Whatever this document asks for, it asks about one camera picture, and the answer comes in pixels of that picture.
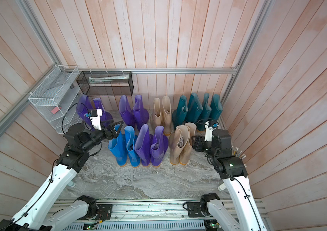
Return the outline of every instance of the wire mesh rack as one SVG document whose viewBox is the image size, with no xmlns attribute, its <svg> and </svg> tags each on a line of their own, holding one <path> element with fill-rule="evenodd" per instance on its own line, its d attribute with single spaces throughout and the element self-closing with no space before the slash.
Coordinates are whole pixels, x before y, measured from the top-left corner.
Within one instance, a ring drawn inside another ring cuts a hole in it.
<svg viewBox="0 0 327 231">
<path fill-rule="evenodd" d="M 87 96 L 132 96 L 130 71 L 82 71 L 77 83 Z"/>
<path fill-rule="evenodd" d="M 35 106 L 58 106 L 63 96 L 79 74 L 77 67 L 72 72 L 56 66 L 30 95 L 29 100 Z"/>
<path fill-rule="evenodd" d="M 59 134 L 63 134 L 62 120 L 64 132 L 82 120 L 76 113 L 76 106 L 66 114 L 70 106 L 83 95 L 78 86 L 70 88 L 79 74 L 78 68 L 73 68 L 71 72 L 65 72 L 63 66 L 56 66 L 29 97 L 30 102 Z"/>
</svg>

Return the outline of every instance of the teal rubber boot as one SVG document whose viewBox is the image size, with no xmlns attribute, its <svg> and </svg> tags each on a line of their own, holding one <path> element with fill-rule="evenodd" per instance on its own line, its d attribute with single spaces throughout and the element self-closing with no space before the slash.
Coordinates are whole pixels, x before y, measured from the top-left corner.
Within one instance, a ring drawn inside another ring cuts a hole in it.
<svg viewBox="0 0 327 231">
<path fill-rule="evenodd" d="M 174 130 L 176 126 L 182 125 L 184 123 L 185 117 L 188 113 L 188 106 L 186 104 L 185 95 L 180 96 L 178 109 L 172 113 L 172 123 L 174 124 Z"/>
<path fill-rule="evenodd" d="M 217 121 L 221 113 L 223 112 L 223 105 L 221 105 L 220 102 L 220 95 L 214 94 L 212 96 L 210 107 L 211 107 L 210 119 Z"/>
<path fill-rule="evenodd" d="M 119 127 L 119 124 L 115 125 L 115 130 L 118 130 Z M 126 165 L 128 151 L 126 150 L 125 136 L 122 135 L 121 131 L 116 139 L 112 139 L 108 142 L 108 149 L 116 157 L 117 164 L 120 165 L 120 167 Z"/>
<path fill-rule="evenodd" d="M 200 114 L 203 111 L 201 102 L 199 101 L 197 93 L 190 94 L 188 103 L 188 113 L 185 117 L 185 121 L 189 123 L 197 123 Z"/>
<path fill-rule="evenodd" d="M 140 165 L 140 157 L 134 150 L 135 141 L 137 140 L 138 136 L 134 134 L 135 131 L 132 126 L 126 126 L 124 130 L 125 130 L 126 150 L 128 151 L 130 164 L 134 168 L 136 168 Z"/>
<path fill-rule="evenodd" d="M 199 115 L 198 122 L 197 122 L 197 130 L 199 132 L 203 132 L 205 130 L 205 123 L 210 118 L 212 109 L 208 104 L 209 97 L 210 94 L 208 93 L 205 93 L 203 96 L 203 102 L 202 102 L 203 111 Z"/>
</svg>

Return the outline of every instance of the black wire mesh basket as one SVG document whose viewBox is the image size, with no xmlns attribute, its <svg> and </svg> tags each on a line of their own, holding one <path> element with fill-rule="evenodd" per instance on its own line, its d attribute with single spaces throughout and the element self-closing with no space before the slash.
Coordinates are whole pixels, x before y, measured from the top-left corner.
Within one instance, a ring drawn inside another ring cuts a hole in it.
<svg viewBox="0 0 327 231">
<path fill-rule="evenodd" d="M 76 82 L 87 96 L 132 96 L 134 90 L 130 71 L 82 71 Z"/>
</svg>

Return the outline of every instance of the red object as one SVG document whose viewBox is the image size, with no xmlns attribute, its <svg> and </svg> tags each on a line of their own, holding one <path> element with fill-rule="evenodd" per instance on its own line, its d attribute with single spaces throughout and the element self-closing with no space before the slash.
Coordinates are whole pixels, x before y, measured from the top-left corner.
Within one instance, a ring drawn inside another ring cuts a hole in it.
<svg viewBox="0 0 327 231">
<path fill-rule="evenodd" d="M 61 109 L 61 107 L 55 107 L 55 108 L 53 108 L 50 112 L 51 112 L 52 114 L 56 114 L 60 109 Z"/>
</svg>

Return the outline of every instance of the purple rubber boot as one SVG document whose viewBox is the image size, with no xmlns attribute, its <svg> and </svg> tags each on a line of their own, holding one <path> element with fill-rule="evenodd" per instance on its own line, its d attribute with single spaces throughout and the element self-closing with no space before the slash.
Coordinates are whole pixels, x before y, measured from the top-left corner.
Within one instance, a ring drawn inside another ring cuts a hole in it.
<svg viewBox="0 0 327 231">
<path fill-rule="evenodd" d="M 151 163 L 151 153 L 150 148 L 152 144 L 153 135 L 149 134 L 149 129 L 147 124 L 143 124 L 137 141 L 135 142 L 134 150 L 142 160 L 142 165 L 148 167 Z"/>
<path fill-rule="evenodd" d="M 126 95 L 123 95 L 120 98 L 119 111 L 122 120 L 125 122 L 126 126 L 135 127 L 134 113 L 130 108 L 130 104 L 128 99 L 126 98 Z"/>
<path fill-rule="evenodd" d="M 93 106 L 90 103 L 88 96 L 87 95 L 82 95 L 80 97 L 80 99 L 79 99 L 79 103 L 85 104 L 85 106 L 87 106 L 87 108 L 85 108 L 85 106 L 82 105 L 82 104 L 77 104 L 76 105 L 76 113 L 80 116 L 80 118 L 82 118 L 87 123 L 87 127 L 89 129 L 94 130 L 90 119 L 85 117 L 85 114 L 89 113 L 89 111 L 93 109 Z"/>
<path fill-rule="evenodd" d="M 133 107 L 135 121 L 137 122 L 138 130 L 143 126 L 143 124 L 148 122 L 149 113 L 143 107 L 143 100 L 141 95 L 135 96 L 135 104 Z"/>
<path fill-rule="evenodd" d="M 154 167 L 160 166 L 166 153 L 167 147 L 169 146 L 169 141 L 163 134 L 163 128 L 163 126 L 156 127 L 155 136 L 153 137 L 151 145 L 151 162 Z"/>
<path fill-rule="evenodd" d="M 103 123 L 103 126 L 107 127 L 107 125 L 109 125 L 110 123 L 113 123 L 114 120 L 112 118 L 112 115 L 109 112 L 106 112 L 106 110 L 104 109 L 101 98 L 95 98 L 95 99 L 93 99 L 93 101 L 94 101 L 94 105 L 96 106 L 96 109 L 102 109 L 102 116 L 100 118 L 101 122 L 111 120 L 107 123 Z"/>
</svg>

